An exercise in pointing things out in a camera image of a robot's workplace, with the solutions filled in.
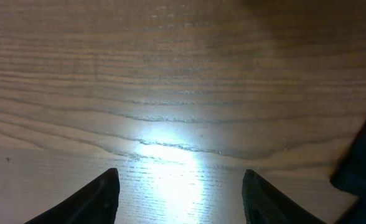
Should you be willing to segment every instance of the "brown wooden tabletop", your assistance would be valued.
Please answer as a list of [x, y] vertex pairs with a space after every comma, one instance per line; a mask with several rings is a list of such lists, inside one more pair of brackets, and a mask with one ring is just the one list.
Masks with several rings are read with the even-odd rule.
[[116, 223], [245, 223], [254, 169], [327, 223], [366, 119], [366, 1], [0, 1], [0, 223], [110, 167]]

